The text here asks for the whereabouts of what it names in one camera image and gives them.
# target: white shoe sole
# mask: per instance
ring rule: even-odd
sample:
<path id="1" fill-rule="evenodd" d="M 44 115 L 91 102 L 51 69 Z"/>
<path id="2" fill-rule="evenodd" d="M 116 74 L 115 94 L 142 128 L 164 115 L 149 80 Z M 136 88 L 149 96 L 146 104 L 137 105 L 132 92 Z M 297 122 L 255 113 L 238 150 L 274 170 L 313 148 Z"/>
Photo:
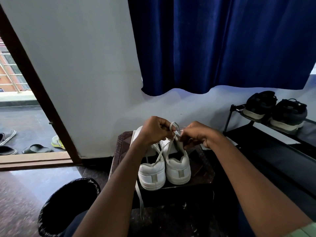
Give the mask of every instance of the white shoe sole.
<path id="1" fill-rule="evenodd" d="M 168 175 L 166 173 L 166 177 L 168 179 L 168 181 L 171 183 L 171 184 L 175 184 L 175 185 L 182 185 L 182 184 L 186 184 L 190 181 L 191 179 L 191 170 L 190 170 L 190 174 L 189 175 L 186 175 L 184 177 L 180 177 L 180 178 L 176 178 L 176 177 L 172 177 L 170 175 Z"/>
<path id="2" fill-rule="evenodd" d="M 5 141 L 3 141 L 2 143 L 0 143 L 0 145 L 4 145 L 4 144 L 7 143 L 10 139 L 12 139 L 15 135 L 16 135 L 16 130 L 14 130 L 14 131 L 12 132 L 12 135 L 10 135 L 10 137 L 8 137 Z"/>
<path id="3" fill-rule="evenodd" d="M 146 183 L 146 182 L 143 182 L 141 178 L 139 178 L 139 182 L 145 190 L 156 191 L 164 186 L 166 182 L 166 178 L 163 181 L 155 182 L 155 183 Z"/>
<path id="4" fill-rule="evenodd" d="M 256 120 L 260 120 L 260 119 L 262 119 L 265 116 L 265 114 L 259 115 L 259 114 L 253 113 L 253 112 L 251 112 L 249 110 L 246 110 L 246 108 L 244 108 L 242 110 L 242 113 L 244 115 L 247 115 L 247 116 L 251 117 L 252 119 L 256 119 Z"/>
<path id="5" fill-rule="evenodd" d="M 271 125 L 273 125 L 275 127 L 278 127 L 280 129 L 283 129 L 283 130 L 286 130 L 286 131 L 294 131 L 294 130 L 297 130 L 298 128 L 301 128 L 303 126 L 304 122 L 302 122 L 299 125 L 288 125 L 288 124 L 285 124 L 283 122 L 279 122 L 279 121 L 271 119 L 270 123 L 271 123 Z"/>

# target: forearm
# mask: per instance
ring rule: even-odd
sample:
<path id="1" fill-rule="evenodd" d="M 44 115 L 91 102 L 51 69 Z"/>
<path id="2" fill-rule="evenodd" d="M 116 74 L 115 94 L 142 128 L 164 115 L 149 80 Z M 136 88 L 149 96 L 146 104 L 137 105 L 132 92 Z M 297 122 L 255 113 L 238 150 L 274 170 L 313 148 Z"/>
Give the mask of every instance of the forearm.
<path id="1" fill-rule="evenodd" d="M 127 236 L 137 172 L 146 149 L 137 139 L 132 143 L 74 237 Z"/>
<path id="2" fill-rule="evenodd" d="M 256 236 L 282 236 L 312 222 L 226 137 L 210 132 L 208 139 Z"/>

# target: curtain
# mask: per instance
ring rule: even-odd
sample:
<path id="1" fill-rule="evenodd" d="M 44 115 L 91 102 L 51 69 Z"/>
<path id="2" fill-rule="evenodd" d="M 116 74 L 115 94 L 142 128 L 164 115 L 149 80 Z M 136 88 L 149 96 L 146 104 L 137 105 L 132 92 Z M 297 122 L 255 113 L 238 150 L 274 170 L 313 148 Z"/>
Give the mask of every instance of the curtain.
<path id="1" fill-rule="evenodd" d="M 316 0 L 128 0 L 142 91 L 302 89 L 316 62 Z"/>

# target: metal railing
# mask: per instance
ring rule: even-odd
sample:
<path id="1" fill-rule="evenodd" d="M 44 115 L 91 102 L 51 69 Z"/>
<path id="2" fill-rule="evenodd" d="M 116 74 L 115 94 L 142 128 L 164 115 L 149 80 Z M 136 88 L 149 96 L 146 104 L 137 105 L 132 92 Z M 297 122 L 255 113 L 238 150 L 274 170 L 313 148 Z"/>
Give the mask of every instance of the metal railing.
<path id="1" fill-rule="evenodd" d="M 11 54 L 10 53 L 0 53 L 0 55 L 11 55 Z M 6 76 L 11 82 L 11 83 L 6 83 L 6 84 L 0 83 L 0 86 L 12 86 L 13 85 L 14 89 L 18 93 L 21 93 L 21 90 L 18 88 L 17 85 L 27 85 L 27 83 L 15 83 L 11 76 L 23 76 L 23 75 L 22 74 L 9 74 L 4 66 L 17 66 L 17 64 L 2 63 L 2 60 L 0 59 L 0 68 L 5 73 L 5 74 L 0 74 L 0 76 Z"/>

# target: black trash bag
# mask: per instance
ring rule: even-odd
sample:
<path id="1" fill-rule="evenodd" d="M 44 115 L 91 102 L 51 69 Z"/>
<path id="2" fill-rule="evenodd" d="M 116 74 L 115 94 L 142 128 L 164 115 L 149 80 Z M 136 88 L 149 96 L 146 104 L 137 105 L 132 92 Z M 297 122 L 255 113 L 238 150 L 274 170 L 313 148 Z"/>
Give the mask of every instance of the black trash bag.
<path id="1" fill-rule="evenodd" d="M 39 235 L 59 237 L 77 215 L 91 207 L 100 191 L 92 178 L 75 179 L 58 189 L 39 214 Z"/>

